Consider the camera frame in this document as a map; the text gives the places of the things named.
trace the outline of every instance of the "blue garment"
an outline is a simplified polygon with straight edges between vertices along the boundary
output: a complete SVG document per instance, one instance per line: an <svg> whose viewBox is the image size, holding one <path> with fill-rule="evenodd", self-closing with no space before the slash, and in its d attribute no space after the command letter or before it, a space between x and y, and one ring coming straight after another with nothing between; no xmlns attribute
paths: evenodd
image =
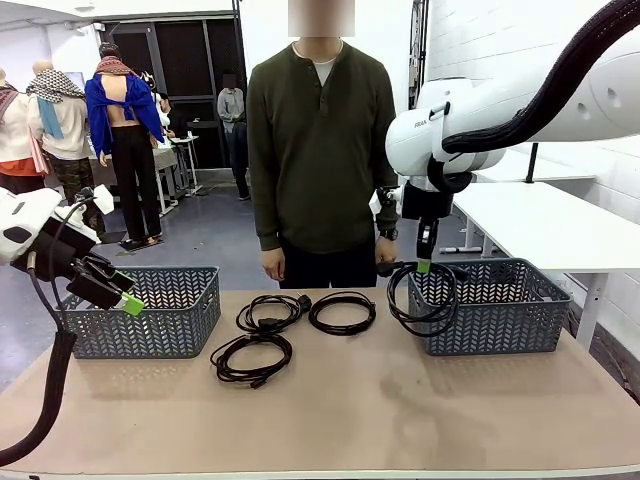
<svg viewBox="0 0 640 480"><path fill-rule="evenodd" d="M56 116L56 110L53 108L53 103L38 97L38 110L40 110L40 120L42 120L44 132L58 140L63 139L64 135L62 135L62 129Z"/></svg>
<svg viewBox="0 0 640 480"><path fill-rule="evenodd" d="M100 152L110 154L113 143L111 124L107 114L108 105L122 107L125 120L137 119L159 142L163 141L162 124L158 110L156 110L156 104L151 96L151 90L143 80L135 75L127 75L127 95L124 102L107 98L102 86L102 75L99 73L96 73L86 83L85 95L89 110L89 134L98 158Z"/></svg>

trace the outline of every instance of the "white table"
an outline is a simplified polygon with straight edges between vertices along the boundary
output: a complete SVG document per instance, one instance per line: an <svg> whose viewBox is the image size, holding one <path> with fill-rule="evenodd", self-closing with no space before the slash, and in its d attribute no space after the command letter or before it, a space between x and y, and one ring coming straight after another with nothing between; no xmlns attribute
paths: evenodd
<svg viewBox="0 0 640 480"><path fill-rule="evenodd" d="M477 183L498 183L498 182L524 182L529 172L529 155L507 150L504 157L496 166L486 170L474 172L474 181ZM595 175L577 168L568 167L559 163L550 162L540 157L536 159L536 167L533 173L534 182L551 181L581 181L592 180ZM474 247L473 239L475 235L475 225L467 218L465 230L464 247L442 248L440 253L480 253L483 255L491 253L487 242L484 248Z"/></svg>
<svg viewBox="0 0 640 480"><path fill-rule="evenodd" d="M594 274L578 331L588 348L609 273L640 270L640 225L545 183L476 183L454 202L510 257L543 271Z"/></svg>
<svg viewBox="0 0 640 480"><path fill-rule="evenodd" d="M193 146L193 142L198 138L200 137L193 136L188 138L170 138L169 139L169 143L172 143L174 145L187 145L187 148L189 149L189 163L191 167L191 175L193 176L193 188L189 189L190 195L195 195L196 193L198 193L198 190L202 188L202 185L198 185L198 177L196 176L196 165L193 160L194 148L195 148Z"/></svg>

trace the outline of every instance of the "person in background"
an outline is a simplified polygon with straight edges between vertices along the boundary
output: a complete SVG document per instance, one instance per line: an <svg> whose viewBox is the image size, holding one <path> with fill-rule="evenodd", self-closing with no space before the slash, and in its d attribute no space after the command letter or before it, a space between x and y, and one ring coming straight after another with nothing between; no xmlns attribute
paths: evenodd
<svg viewBox="0 0 640 480"><path fill-rule="evenodd" d="M167 127L167 137L169 138L187 138L189 136L189 127L187 126L187 118L178 110L173 108L169 101L169 95L159 93L160 108L162 112L169 117L169 125Z"/></svg>
<svg viewBox="0 0 640 480"><path fill-rule="evenodd" d="M245 201L249 200L251 195L246 180L248 153L244 94L237 88L237 79L232 72L225 71L222 85L224 88L218 95L218 115L224 123L224 134L231 169L238 187L238 197Z"/></svg>

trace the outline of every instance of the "mannequin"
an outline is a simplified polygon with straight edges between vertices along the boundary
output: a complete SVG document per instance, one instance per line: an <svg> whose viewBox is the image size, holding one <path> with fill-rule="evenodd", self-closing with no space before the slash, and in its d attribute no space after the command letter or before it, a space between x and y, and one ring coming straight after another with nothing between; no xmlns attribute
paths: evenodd
<svg viewBox="0 0 640 480"><path fill-rule="evenodd" d="M15 194L44 188L44 178L36 171L31 154L28 100L7 82L0 68L0 187Z"/></svg>
<svg viewBox="0 0 640 480"><path fill-rule="evenodd" d="M103 166L107 166L106 155L112 154L129 233L121 245L137 250L162 242L153 158L153 148L163 141L162 125L149 86L122 62L118 47L103 43L100 58L85 87L91 141Z"/></svg>
<svg viewBox="0 0 640 480"><path fill-rule="evenodd" d="M33 64L36 78L27 87L29 94L28 123L34 137L42 145L64 189L69 205L85 187L95 187L89 163L89 133L84 92L64 73L55 70L49 60ZM105 233L104 221L92 203L84 212L84 222L98 236Z"/></svg>

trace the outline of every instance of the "plastic basket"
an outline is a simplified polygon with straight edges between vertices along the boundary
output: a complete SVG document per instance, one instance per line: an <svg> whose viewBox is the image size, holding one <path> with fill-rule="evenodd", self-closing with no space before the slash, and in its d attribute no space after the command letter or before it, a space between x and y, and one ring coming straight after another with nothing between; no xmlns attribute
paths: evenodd
<svg viewBox="0 0 640 480"><path fill-rule="evenodd" d="M102 310L71 295L66 327L78 335L76 358L193 358L220 318L216 267L120 268L136 281L145 309L137 317Z"/></svg>
<svg viewBox="0 0 640 480"><path fill-rule="evenodd" d="M571 296L526 260L451 262L469 273L458 282L460 307L453 326L422 339L430 355L553 352ZM409 312L426 315L442 303L448 286L436 275L409 279ZM443 324L415 324L422 333Z"/></svg>

